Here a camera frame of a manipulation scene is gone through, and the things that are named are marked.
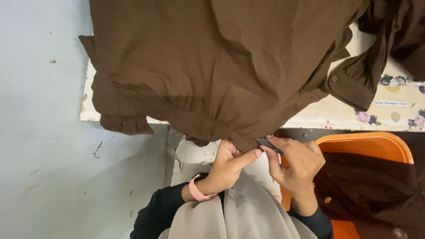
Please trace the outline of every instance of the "orange basket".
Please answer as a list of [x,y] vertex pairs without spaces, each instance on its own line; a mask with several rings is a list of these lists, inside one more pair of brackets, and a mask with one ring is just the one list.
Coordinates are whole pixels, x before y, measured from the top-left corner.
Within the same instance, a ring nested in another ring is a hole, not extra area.
[[[322,152],[350,153],[413,164],[412,153],[406,143],[398,136],[388,132],[358,134],[333,134],[316,140]],[[288,166],[282,157],[281,165]],[[282,193],[282,206],[289,210],[291,194],[285,189]],[[335,239],[360,239],[353,222],[331,220]]]

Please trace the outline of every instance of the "fingernail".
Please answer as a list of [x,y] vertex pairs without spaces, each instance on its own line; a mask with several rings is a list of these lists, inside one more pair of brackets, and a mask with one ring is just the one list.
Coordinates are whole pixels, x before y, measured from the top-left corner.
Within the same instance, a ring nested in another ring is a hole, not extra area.
[[257,155],[257,158],[262,154],[261,150],[259,150],[257,148],[254,150],[254,152]]

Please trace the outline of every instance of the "table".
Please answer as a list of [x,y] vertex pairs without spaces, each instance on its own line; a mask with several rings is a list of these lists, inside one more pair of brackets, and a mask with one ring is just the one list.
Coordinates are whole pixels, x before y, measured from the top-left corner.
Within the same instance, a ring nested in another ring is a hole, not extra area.
[[[353,38],[346,49],[351,56],[365,52],[375,41],[375,36],[360,32],[355,23],[350,25]],[[329,72],[343,60],[331,64]],[[99,121],[91,101],[96,70],[88,62],[85,88],[82,97],[80,120]],[[282,128],[329,128],[376,131],[425,131],[425,83],[413,82],[413,77],[391,58],[381,76],[375,99],[367,112],[355,111],[351,106],[329,95],[312,103],[286,122]],[[168,124],[147,117],[150,124]]]

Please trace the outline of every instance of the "beige fabric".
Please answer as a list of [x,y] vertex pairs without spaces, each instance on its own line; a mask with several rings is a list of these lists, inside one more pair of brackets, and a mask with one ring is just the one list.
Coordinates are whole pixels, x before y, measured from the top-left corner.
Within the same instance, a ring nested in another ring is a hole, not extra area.
[[226,191],[224,214],[218,197],[181,206],[159,239],[317,239],[286,213],[274,196],[247,173]]

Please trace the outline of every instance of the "dark brown fabric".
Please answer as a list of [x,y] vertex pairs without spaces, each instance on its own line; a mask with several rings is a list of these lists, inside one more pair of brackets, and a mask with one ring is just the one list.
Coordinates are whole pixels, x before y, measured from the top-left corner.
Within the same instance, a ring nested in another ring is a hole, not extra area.
[[[331,219],[353,221],[362,239],[425,235],[425,188],[415,165],[343,153],[324,153],[314,179],[317,199]],[[331,197],[330,203],[325,198]]]
[[367,110],[386,63],[386,32],[332,80],[327,72],[348,56],[348,26],[369,3],[90,0],[94,36],[80,39],[96,59],[101,125],[144,134],[149,115],[245,152],[328,93]]
[[414,80],[425,80],[425,1],[372,0],[359,19],[361,31],[392,34],[391,56],[401,63]]

